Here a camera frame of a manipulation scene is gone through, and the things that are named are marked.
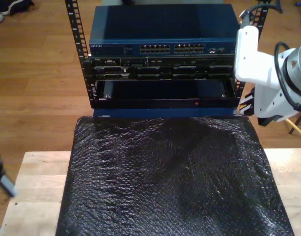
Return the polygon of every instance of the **black bubble wrap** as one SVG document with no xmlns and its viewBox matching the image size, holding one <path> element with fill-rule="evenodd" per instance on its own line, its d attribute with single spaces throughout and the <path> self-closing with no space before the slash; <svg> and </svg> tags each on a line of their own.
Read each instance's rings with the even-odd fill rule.
<svg viewBox="0 0 301 236">
<path fill-rule="evenodd" d="M 57 236 L 292 236 L 250 121 L 77 122 Z"/>
</svg>

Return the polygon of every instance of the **network switch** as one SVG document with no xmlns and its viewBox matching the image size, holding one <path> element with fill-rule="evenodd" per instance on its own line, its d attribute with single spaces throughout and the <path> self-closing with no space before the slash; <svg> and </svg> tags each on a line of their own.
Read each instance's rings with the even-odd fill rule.
<svg viewBox="0 0 301 236">
<path fill-rule="evenodd" d="M 98 6 L 89 45 L 94 58 L 233 54 L 238 29 L 230 4 Z"/>
</svg>

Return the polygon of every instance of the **robotic arm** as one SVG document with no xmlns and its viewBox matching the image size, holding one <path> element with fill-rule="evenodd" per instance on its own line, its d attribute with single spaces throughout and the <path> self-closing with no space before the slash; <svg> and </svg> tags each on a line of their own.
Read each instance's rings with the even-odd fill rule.
<svg viewBox="0 0 301 236">
<path fill-rule="evenodd" d="M 282 13 L 280 1 L 270 6 Z M 252 10 L 241 14 L 234 73 L 239 81 L 255 83 L 255 88 L 240 102 L 241 114 L 256 115 L 259 124 L 266 126 L 272 120 L 282 121 L 301 112 L 301 46 L 289 49 L 280 42 L 274 56 L 259 52 L 258 29 L 249 25 Z M 280 46 L 286 51 L 279 54 Z"/>
</svg>

